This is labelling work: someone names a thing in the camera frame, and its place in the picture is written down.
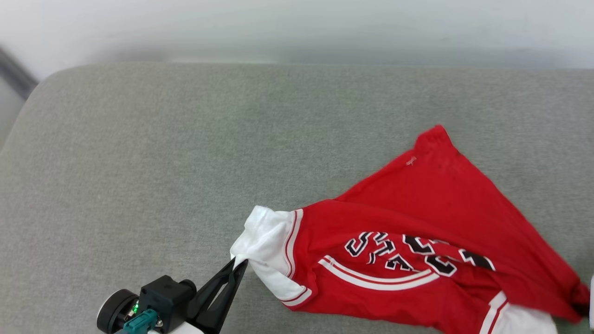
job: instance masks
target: gray couch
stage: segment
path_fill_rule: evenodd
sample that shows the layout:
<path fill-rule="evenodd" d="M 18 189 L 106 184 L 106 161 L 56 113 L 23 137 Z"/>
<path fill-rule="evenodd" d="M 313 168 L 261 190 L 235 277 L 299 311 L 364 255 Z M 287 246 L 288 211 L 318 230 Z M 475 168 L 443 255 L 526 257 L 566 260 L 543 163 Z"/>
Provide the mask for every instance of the gray couch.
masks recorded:
<path fill-rule="evenodd" d="M 201 285 L 255 204 L 335 197 L 437 123 L 589 282 L 593 71 L 95 65 L 40 84 L 0 151 L 0 331 L 98 333 L 117 289 Z M 292 313 L 248 272 L 223 332 L 435 331 Z"/>

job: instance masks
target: basketball jersey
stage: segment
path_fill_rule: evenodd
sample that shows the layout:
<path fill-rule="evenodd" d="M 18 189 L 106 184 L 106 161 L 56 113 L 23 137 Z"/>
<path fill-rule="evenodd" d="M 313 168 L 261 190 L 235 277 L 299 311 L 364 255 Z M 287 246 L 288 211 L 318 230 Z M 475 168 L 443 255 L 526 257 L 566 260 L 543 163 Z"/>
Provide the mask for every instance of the basketball jersey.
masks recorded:
<path fill-rule="evenodd" d="M 437 126 L 343 195 L 257 206 L 231 248 L 289 309 L 434 327 L 556 333 L 588 288 Z"/>

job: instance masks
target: white stripe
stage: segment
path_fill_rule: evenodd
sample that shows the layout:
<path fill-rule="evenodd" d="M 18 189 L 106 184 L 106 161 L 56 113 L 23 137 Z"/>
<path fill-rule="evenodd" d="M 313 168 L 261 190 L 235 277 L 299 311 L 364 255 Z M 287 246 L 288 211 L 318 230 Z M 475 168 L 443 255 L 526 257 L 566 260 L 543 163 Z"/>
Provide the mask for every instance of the white stripe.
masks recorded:
<path fill-rule="evenodd" d="M 279 297 L 276 297 L 276 298 L 278 298 L 278 300 L 280 300 L 280 301 L 292 301 L 295 298 L 297 298 L 298 296 L 300 296 L 302 293 L 304 293 L 304 291 L 306 291 L 306 290 L 307 290 L 307 288 L 305 287 L 305 285 L 301 285 L 301 291 L 299 291 L 299 293 L 298 294 L 295 294 L 293 297 L 290 297 L 290 298 L 279 298 Z"/>
<path fill-rule="evenodd" d="M 311 296 L 311 289 L 307 289 L 307 291 L 305 291 L 301 296 L 299 296 L 299 298 L 292 300 L 292 301 L 281 301 L 281 303 L 283 303 L 286 306 L 295 306 L 295 305 L 299 305 L 302 302 L 304 302 L 307 298 L 309 298 L 309 296 Z"/>
<path fill-rule="evenodd" d="M 292 233 L 291 233 L 291 237 L 289 238 L 289 241 L 287 242 L 287 257 L 289 260 L 289 274 L 288 274 L 288 278 L 293 278 L 293 275 L 295 274 L 295 259 L 293 257 L 293 248 L 295 247 L 295 240 L 297 239 L 297 233 L 299 233 L 299 227 L 301 226 L 301 219 L 303 218 L 303 210 L 302 209 L 298 209 L 295 210 L 295 221 L 293 223 L 293 229 L 292 229 Z"/>
<path fill-rule="evenodd" d="M 489 330 L 491 329 L 491 325 L 493 324 L 493 320 L 495 320 L 495 316 L 497 316 L 497 309 L 505 303 L 507 300 L 506 295 L 503 291 L 500 291 L 491 301 L 489 305 L 491 308 L 486 313 L 485 320 L 483 320 L 483 325 L 481 326 L 481 331 L 479 334 L 488 334 Z"/>
<path fill-rule="evenodd" d="M 344 270 L 345 272 L 348 272 L 349 274 L 351 274 L 353 276 L 368 279 L 370 281 L 374 281 L 374 282 L 378 282 L 378 283 L 402 283 L 402 282 L 412 281 L 414 279 L 421 278 L 424 276 L 428 276 L 431 273 L 431 269 L 427 269 L 423 272 L 416 273 L 414 275 L 409 275 L 407 277 L 402 277 L 402 278 L 379 278 L 379 277 L 367 276 L 367 275 L 361 274 L 359 272 L 356 272 L 354 270 L 351 270 L 351 269 L 343 266 L 342 264 L 336 262 L 336 260 L 334 258 L 332 258 L 332 256 L 326 255 L 326 256 L 324 256 L 324 259 L 328 260 L 331 264 L 337 266 L 338 268 L 341 268 L 342 270 Z"/>
<path fill-rule="evenodd" d="M 371 289 L 371 290 L 379 290 L 379 291 L 399 291 L 399 290 L 412 289 L 412 288 L 416 288 L 417 286 L 421 286 L 423 284 L 432 282 L 440 277 L 438 274 L 433 273 L 429 276 L 425 276 L 425 277 L 417 279 L 415 281 L 408 281 L 406 283 L 396 283 L 396 284 L 372 283 L 372 282 L 363 281 L 361 279 L 358 279 L 356 277 L 353 277 L 351 275 L 343 273 L 339 269 L 336 269 L 332 264 L 325 261 L 324 259 L 320 260 L 318 263 L 321 264 L 322 266 L 324 266 L 326 269 L 328 269 L 328 271 L 330 271 L 332 274 L 336 275 L 338 278 L 340 278 L 346 282 L 360 286 L 362 288 Z"/>
<path fill-rule="evenodd" d="M 497 295 L 495 295 L 495 297 L 493 297 L 493 299 L 491 299 L 489 305 L 494 309 L 498 309 L 499 306 L 503 305 L 506 300 L 507 296 L 503 293 L 503 291 L 500 291 Z"/>
<path fill-rule="evenodd" d="M 505 316 L 503 316 L 503 314 L 505 313 L 505 311 L 507 311 L 510 307 L 511 307 L 511 304 L 510 303 L 507 303 L 504 307 L 502 307 L 499 310 L 499 316 L 495 320 L 495 325 L 493 325 L 493 330 L 489 334 L 494 334 L 494 333 L 504 333 L 504 334 L 507 334 L 510 331 L 510 325 L 513 326 L 514 328 L 516 328 L 516 326 L 513 325 L 513 321 L 512 322 L 510 322 L 509 320 L 506 321 L 505 320 Z M 530 322 L 531 322 L 530 320 L 531 320 L 530 317 L 523 318 L 523 321 L 524 321 L 523 324 L 525 324 L 525 326 L 530 327 L 532 330 L 536 330 L 537 328 L 534 328 L 533 327 L 534 325 L 533 324 L 530 324 Z M 543 329 L 542 326 L 545 325 L 543 323 L 543 321 L 542 320 L 538 320 L 538 323 L 539 323 L 540 329 Z"/>

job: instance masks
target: white trim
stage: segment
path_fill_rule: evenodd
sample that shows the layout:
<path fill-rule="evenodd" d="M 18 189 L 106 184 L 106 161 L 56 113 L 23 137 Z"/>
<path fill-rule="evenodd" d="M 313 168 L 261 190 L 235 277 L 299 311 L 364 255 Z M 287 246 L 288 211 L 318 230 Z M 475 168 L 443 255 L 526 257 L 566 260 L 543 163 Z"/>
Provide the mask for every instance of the white trim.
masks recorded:
<path fill-rule="evenodd" d="M 497 312 L 501 312 L 501 310 L 498 311 L 498 309 L 506 301 L 507 301 L 507 297 L 506 297 L 505 293 L 503 293 L 503 291 L 500 291 L 497 295 L 495 295 L 495 297 L 493 297 L 493 299 L 491 299 L 491 301 L 489 302 L 489 305 L 491 306 L 491 308 L 486 313 L 486 316 L 485 316 L 485 319 L 483 320 L 483 324 L 481 326 L 481 331 L 479 332 L 479 334 L 489 334 L 491 325 L 493 324 L 493 321 L 497 317 Z"/>
<path fill-rule="evenodd" d="M 432 282 L 440 277 L 436 273 L 430 273 L 429 275 L 418 278 L 419 274 L 425 273 L 425 272 L 423 272 L 423 273 L 417 273 L 414 275 L 410 275 L 405 278 L 397 278 L 397 279 L 376 278 L 376 277 L 372 277 L 372 276 L 363 275 L 361 273 L 357 273 L 357 272 L 354 272 L 348 268 L 345 268 L 341 264 L 337 263 L 330 256 L 325 256 L 318 263 L 321 264 L 324 268 L 328 269 L 329 272 L 331 272 L 332 274 L 336 275 L 338 278 L 340 278 L 346 282 L 360 286 L 362 288 L 378 290 L 378 291 L 399 291 L 399 290 L 412 289 L 412 288 L 416 288 L 417 286 L 421 286 L 421 285 L 427 284 L 429 282 Z M 335 268 L 335 266 L 349 272 L 349 274 L 354 273 L 358 277 L 366 278 L 371 281 L 375 281 L 375 282 L 379 282 L 379 283 L 363 281 L 362 279 L 359 279 L 355 276 L 351 276 L 345 272 L 342 272 L 341 270 Z"/>
<path fill-rule="evenodd" d="M 311 296 L 311 293 L 311 289 L 307 289 L 299 297 L 297 297 L 297 299 L 280 302 L 283 303 L 285 306 L 296 306 L 304 302 L 307 298 L 309 298 L 309 296 Z"/>
<path fill-rule="evenodd" d="M 505 305 L 503 305 L 503 307 L 499 310 L 499 317 L 497 317 L 497 319 L 499 319 L 501 317 L 501 315 L 503 313 L 505 313 L 505 311 L 510 307 L 511 307 L 510 303 L 506 303 Z"/>
<path fill-rule="evenodd" d="M 289 261 L 289 273 L 287 274 L 288 278 L 293 278 L 293 275 L 295 274 L 295 258 L 293 256 L 293 248 L 295 247 L 295 240 L 297 239 L 299 227 L 301 226 L 301 219 L 303 218 L 303 209 L 298 209 L 294 212 L 295 221 L 293 222 L 293 228 L 291 229 L 289 240 L 287 241 L 287 246 L 285 248 L 285 256 Z"/>
<path fill-rule="evenodd" d="M 369 281 L 374 281 L 374 282 L 378 282 L 378 283 L 402 283 L 402 282 L 407 282 L 407 281 L 412 281 L 414 279 L 417 278 L 421 278 L 424 276 L 428 276 L 431 273 L 431 269 L 427 269 L 423 272 L 420 273 L 416 273 L 413 275 L 409 275 L 407 277 L 401 277 L 401 278 L 379 278 L 379 277 L 373 277 L 373 276 L 367 276 L 364 275 L 362 273 L 356 272 L 354 270 L 351 270 L 345 266 L 343 266 L 342 264 L 338 263 L 334 258 L 332 258 L 332 256 L 326 255 L 324 256 L 324 259 L 326 259 L 327 261 L 330 262 L 330 264 L 333 264 L 335 266 L 337 266 L 338 268 L 341 268 L 342 270 L 344 270 L 345 272 L 348 272 L 349 274 L 362 278 L 362 279 L 367 279 Z"/>
<path fill-rule="evenodd" d="M 289 298 L 278 298 L 278 300 L 280 301 L 292 301 L 296 298 L 298 298 L 299 296 L 301 296 L 305 291 L 307 290 L 307 288 L 305 287 L 305 285 L 301 285 L 301 291 L 299 291 L 298 294 L 295 294 L 293 297 L 289 297 Z"/>

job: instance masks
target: teal connector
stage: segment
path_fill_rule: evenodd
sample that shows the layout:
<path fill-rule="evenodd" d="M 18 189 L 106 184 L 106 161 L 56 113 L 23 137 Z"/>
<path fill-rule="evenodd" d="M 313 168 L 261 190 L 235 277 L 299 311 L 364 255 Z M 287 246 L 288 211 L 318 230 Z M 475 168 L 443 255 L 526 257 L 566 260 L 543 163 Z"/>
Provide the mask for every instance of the teal connector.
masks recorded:
<path fill-rule="evenodd" d="M 148 309 L 135 316 L 124 324 L 124 330 L 128 334 L 147 334 L 149 330 L 157 326 L 159 315 L 154 310 Z"/>

